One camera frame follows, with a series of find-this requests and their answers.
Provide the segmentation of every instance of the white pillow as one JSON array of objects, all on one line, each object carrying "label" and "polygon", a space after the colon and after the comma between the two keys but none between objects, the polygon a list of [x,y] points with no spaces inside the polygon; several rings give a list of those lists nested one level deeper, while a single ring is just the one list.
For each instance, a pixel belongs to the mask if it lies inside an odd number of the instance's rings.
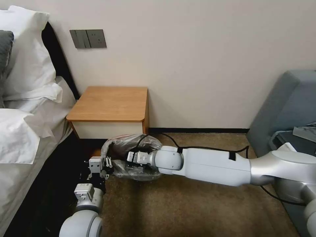
[{"label": "white pillow", "polygon": [[0,163],[32,164],[40,137],[52,136],[44,121],[17,109],[0,109]]},{"label": "white pillow", "polygon": [[42,97],[56,100],[61,93],[62,88],[55,83],[55,68],[41,37],[48,17],[47,13],[17,6],[10,6],[7,11],[0,10],[0,29],[14,34],[4,100]]}]

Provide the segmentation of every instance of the bed frame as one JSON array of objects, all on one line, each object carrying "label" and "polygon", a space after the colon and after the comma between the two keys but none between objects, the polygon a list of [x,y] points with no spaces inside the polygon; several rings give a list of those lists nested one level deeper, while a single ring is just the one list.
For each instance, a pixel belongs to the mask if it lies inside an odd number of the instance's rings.
[{"label": "bed frame", "polygon": [[[47,23],[42,39],[57,76],[62,76],[76,99],[79,93],[52,26]],[[87,155],[72,132],[49,156],[34,180],[5,237],[58,236],[64,220],[72,213],[73,194]]]}]

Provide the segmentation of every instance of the nightstand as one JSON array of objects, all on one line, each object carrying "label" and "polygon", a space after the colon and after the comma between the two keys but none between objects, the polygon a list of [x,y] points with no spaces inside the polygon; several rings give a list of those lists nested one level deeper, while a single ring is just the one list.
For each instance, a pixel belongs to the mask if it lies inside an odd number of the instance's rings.
[{"label": "nightstand", "polygon": [[81,139],[148,134],[147,87],[88,87],[67,120]]}]

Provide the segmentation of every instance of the gray pillow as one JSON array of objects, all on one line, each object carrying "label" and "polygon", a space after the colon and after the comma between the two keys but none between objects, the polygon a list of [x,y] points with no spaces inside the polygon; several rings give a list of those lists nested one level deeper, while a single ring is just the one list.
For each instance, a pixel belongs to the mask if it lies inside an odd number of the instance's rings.
[{"label": "gray pillow", "polygon": [[11,56],[14,35],[11,31],[0,30],[0,108],[4,108],[3,104],[3,85],[7,78],[7,66]]}]

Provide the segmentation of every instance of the wooden nightstand top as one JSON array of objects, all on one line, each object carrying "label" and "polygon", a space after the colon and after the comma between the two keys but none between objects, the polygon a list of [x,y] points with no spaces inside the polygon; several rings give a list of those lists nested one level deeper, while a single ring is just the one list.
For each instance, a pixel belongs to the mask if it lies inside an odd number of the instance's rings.
[{"label": "wooden nightstand top", "polygon": [[145,119],[147,87],[88,87],[69,121],[141,122]]}]

